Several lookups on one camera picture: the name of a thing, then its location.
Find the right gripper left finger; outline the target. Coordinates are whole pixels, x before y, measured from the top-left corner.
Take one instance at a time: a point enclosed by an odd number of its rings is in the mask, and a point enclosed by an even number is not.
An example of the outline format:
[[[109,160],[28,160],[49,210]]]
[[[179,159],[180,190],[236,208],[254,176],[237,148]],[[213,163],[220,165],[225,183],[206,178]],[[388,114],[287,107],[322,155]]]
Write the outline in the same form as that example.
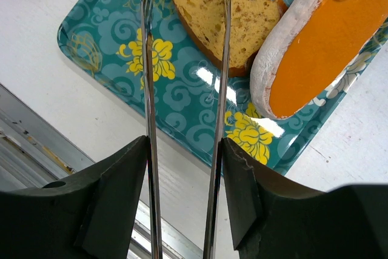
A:
[[[1,193],[2,258],[125,258],[147,138],[42,188]]]

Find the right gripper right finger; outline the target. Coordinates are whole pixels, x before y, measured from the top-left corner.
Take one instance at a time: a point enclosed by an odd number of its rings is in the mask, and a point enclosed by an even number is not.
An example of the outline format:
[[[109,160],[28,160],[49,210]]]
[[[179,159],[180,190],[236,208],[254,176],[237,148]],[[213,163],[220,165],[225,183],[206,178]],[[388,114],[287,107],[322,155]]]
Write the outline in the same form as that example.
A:
[[[233,248],[240,258],[386,258],[387,186],[322,192],[222,142]]]

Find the metal tongs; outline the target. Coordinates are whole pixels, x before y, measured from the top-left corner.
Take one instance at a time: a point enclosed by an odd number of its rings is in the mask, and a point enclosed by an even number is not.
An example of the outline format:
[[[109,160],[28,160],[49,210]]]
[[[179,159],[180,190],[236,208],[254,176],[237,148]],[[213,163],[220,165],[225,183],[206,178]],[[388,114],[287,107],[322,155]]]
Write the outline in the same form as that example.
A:
[[[219,82],[215,141],[207,202],[203,258],[215,258],[216,222],[218,216],[217,207],[222,170],[222,139],[224,138],[227,82],[230,62],[231,7],[231,0],[224,0],[224,48],[222,52],[222,70]],[[147,167],[150,202],[151,250],[152,258],[162,258],[161,211],[155,121],[156,112],[152,64],[152,12],[153,0],[141,0],[140,15],[144,77],[144,105],[145,121],[147,124],[146,133],[149,141],[149,145],[147,146]]]

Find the brown baguette slice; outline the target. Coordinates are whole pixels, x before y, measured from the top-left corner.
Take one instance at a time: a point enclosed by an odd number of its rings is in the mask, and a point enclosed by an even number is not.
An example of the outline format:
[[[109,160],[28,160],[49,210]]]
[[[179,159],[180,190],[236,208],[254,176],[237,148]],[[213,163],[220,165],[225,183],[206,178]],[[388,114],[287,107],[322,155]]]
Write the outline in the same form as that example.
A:
[[[173,0],[178,16],[200,51],[222,67],[224,0]],[[283,0],[231,0],[229,76],[244,77],[270,31],[286,12]]]

